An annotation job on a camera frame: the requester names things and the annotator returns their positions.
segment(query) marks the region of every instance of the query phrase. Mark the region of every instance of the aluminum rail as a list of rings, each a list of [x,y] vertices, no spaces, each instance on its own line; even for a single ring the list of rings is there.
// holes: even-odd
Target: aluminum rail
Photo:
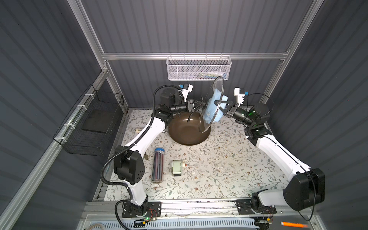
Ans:
[[[221,59],[230,56],[232,60],[285,60],[287,53],[103,53],[104,60],[166,60],[173,59]]]

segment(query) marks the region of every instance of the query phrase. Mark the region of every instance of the floral tablecloth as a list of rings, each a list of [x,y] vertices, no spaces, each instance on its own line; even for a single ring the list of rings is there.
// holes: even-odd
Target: floral tablecloth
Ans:
[[[152,110],[133,110],[122,145],[144,127]],[[280,168],[244,135],[243,126],[227,117],[213,123],[208,139],[196,146],[174,142],[167,133],[161,133],[147,149],[148,160],[142,178],[150,200],[249,197],[262,189],[285,188],[288,181]],[[163,182],[151,182],[155,148],[165,149]],[[171,174],[171,161],[187,164],[180,177]],[[112,174],[111,181],[120,181]],[[123,186],[108,186],[105,201],[128,198]]]

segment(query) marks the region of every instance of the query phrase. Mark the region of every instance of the black wire basket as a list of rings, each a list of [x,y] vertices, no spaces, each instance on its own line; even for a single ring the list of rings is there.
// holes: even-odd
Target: black wire basket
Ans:
[[[123,106],[122,94],[94,91],[84,105],[79,106],[74,119],[59,128],[67,126],[64,135],[55,135],[54,140],[68,153],[109,155],[124,115]]]

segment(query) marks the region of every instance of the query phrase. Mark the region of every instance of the black mounting plate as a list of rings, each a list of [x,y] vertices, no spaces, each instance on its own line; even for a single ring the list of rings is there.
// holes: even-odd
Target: black mounting plate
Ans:
[[[131,218],[131,217],[151,217],[151,211],[148,209],[152,209],[156,210],[156,212],[153,211],[153,215],[152,217],[159,217],[161,216],[161,202],[148,202],[148,208],[147,208],[147,212],[145,213],[144,216],[136,216],[135,214],[133,214],[132,208],[130,206],[130,202],[125,202],[123,204],[123,213],[121,215],[122,218]]]
[[[235,201],[235,204],[236,204],[236,208],[238,209],[239,215],[262,214],[262,212],[261,213],[255,212],[252,209],[251,199],[239,199],[239,200]],[[276,208],[274,206],[272,206],[271,209],[272,209],[272,211],[271,211],[272,214],[277,213]]]

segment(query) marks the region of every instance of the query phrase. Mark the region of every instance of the black cable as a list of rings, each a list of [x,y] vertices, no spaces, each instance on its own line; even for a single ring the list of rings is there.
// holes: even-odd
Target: black cable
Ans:
[[[114,156],[112,156],[109,160],[106,161],[106,163],[103,165],[101,172],[100,172],[100,179],[103,183],[107,184],[107,185],[123,185],[125,187],[127,187],[126,183],[123,182],[111,182],[105,179],[105,177],[103,176],[103,173],[106,169],[106,167],[109,165],[109,163],[115,159],[117,156],[119,156],[120,154],[127,152],[129,149],[131,149],[134,146],[134,144],[131,144],[128,147],[125,147],[123,150],[121,150],[120,152],[116,153]]]
[[[316,205],[316,185],[314,184],[313,178],[311,177],[311,175],[303,168],[301,167],[309,176],[309,178],[312,180],[312,185],[313,185],[313,191],[314,191],[314,200],[313,200],[313,208],[312,208],[312,213],[311,213],[311,217],[309,217],[309,219],[305,219],[304,216],[298,211],[298,213],[300,214],[300,216],[305,220],[305,221],[310,221],[312,219],[313,216],[313,212],[314,212],[314,207]]]
[[[180,95],[182,96],[182,101],[184,101],[184,96],[183,96],[183,94],[182,94],[182,92],[181,92],[181,90],[180,90],[180,88],[179,88],[178,86],[175,86],[175,85],[163,85],[163,86],[158,87],[158,88],[153,92],[153,98],[152,98],[152,116],[151,116],[151,121],[149,122],[149,125],[150,125],[150,126],[152,125],[152,123],[153,123],[153,119],[154,119],[154,117],[155,117],[155,110],[156,110],[156,108],[155,108],[155,96],[156,96],[156,93],[157,93],[157,91],[158,91],[158,90],[160,90],[160,89],[162,89],[162,88],[164,88],[164,87],[174,87],[174,88],[178,89],[178,90],[179,90]]]
[[[260,95],[263,95],[263,96],[267,97],[268,99],[270,99],[270,100],[272,101],[273,107],[272,107],[272,109],[271,109],[270,111],[268,111],[268,113],[266,113],[265,115],[269,114],[269,113],[273,110],[273,108],[275,107],[275,102],[273,102],[273,100],[272,100],[269,96],[264,95],[263,93],[251,93],[251,94],[248,94],[248,95],[244,98],[244,100],[245,100],[247,97],[249,97],[250,95],[253,95],[253,94],[260,94]]]
[[[117,219],[117,221],[119,222],[119,224],[125,229],[125,230],[130,230],[129,228],[127,228],[125,225],[123,225],[123,223],[121,222],[121,220],[120,220],[120,217],[119,217],[119,214],[117,213],[117,206],[121,203],[121,202],[127,202],[127,201],[129,201],[129,199],[126,199],[126,200],[121,200],[121,201],[118,201],[118,202],[116,202],[116,204],[115,204],[115,216],[116,216],[116,219]]]
[[[263,209],[263,211],[262,211],[262,219],[263,219],[263,221],[265,221],[265,210],[267,210],[269,213],[270,213],[270,216],[271,216],[271,220],[273,220],[272,218],[273,218],[273,213],[271,214],[271,212],[272,212],[272,208],[271,208],[271,212],[268,210],[268,206],[266,206],[264,209]],[[269,230],[270,229],[270,224],[268,224],[268,226],[267,226],[267,223],[265,223],[265,225],[266,225],[266,227],[267,227],[267,230]]]
[[[267,138],[267,139],[270,139],[273,143],[275,143],[275,145],[277,145],[277,143],[276,142],[274,142],[271,138],[269,138],[269,137],[266,137],[266,136],[262,136],[262,137],[260,137],[260,138],[263,138],[263,137],[265,137],[265,138]]]

